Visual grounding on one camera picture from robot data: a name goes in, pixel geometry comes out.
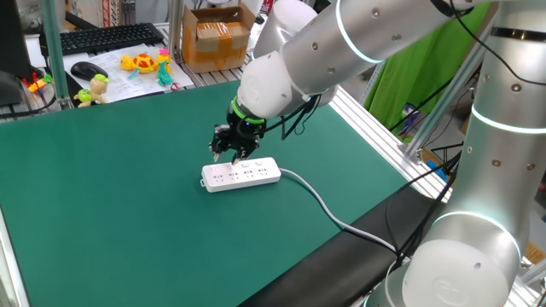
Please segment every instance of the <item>green curtain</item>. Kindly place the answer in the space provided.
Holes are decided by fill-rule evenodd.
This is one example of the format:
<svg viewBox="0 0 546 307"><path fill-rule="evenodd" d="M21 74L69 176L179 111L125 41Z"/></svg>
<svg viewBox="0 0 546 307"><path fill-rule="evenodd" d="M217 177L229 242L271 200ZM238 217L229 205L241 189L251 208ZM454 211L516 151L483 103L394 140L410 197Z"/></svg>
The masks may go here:
<svg viewBox="0 0 546 307"><path fill-rule="evenodd" d="M489 4L476 7L463 22L476 33L488 8ZM472 41L457 20L449 21L386 60L364 107L386 128L393 127L403 117L406 102L418 105L455 75ZM443 93L421 111L430 113Z"/></svg>

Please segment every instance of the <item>keyboard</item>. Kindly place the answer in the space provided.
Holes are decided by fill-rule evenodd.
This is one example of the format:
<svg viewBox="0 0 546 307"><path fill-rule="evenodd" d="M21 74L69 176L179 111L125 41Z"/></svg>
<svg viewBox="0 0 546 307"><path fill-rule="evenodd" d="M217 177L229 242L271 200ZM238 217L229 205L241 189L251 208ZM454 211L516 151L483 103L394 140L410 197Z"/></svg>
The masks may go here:
<svg viewBox="0 0 546 307"><path fill-rule="evenodd" d="M151 23L61 33L63 55L108 51L141 43L161 42L163 42L163 35Z"/></svg>

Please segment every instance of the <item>white robotic arm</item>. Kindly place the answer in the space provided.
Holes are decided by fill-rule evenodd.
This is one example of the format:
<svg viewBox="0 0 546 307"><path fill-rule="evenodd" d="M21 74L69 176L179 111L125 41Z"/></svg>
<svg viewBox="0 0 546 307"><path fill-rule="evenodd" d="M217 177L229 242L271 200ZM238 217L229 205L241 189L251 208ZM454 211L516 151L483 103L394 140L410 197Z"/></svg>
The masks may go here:
<svg viewBox="0 0 546 307"><path fill-rule="evenodd" d="M460 14L488 2L452 1ZM233 148L234 161L247 158L267 131L266 119L318 103L325 90L452 15L450 0L338 0L278 51L249 63L229 124L216 127L211 150L218 156ZM501 2L498 17L488 45L513 71L487 54L457 189L409 265L394 271L388 289L382 284L368 306L501 307L506 301L546 170L546 2Z"/></svg>

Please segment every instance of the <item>green table mat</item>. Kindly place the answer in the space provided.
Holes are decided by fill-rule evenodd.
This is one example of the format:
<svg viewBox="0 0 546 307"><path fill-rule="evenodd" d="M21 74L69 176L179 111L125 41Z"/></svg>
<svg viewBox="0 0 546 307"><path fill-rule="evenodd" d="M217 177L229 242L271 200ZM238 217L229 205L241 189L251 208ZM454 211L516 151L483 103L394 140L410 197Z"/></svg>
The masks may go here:
<svg viewBox="0 0 546 307"><path fill-rule="evenodd" d="M339 231L287 178L200 186L238 85L0 125L0 203L32 306L236 306ZM344 221L404 184L330 107L280 138L254 158L298 172Z"/></svg>

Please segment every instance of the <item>power strip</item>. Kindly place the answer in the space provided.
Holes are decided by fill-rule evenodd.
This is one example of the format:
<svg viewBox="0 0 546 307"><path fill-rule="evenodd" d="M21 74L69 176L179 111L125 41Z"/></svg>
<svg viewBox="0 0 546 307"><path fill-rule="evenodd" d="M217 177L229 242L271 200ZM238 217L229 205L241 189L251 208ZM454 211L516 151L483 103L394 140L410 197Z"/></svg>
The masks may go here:
<svg viewBox="0 0 546 307"><path fill-rule="evenodd" d="M203 166L201 186L210 193L278 182L281 171L273 158Z"/></svg>

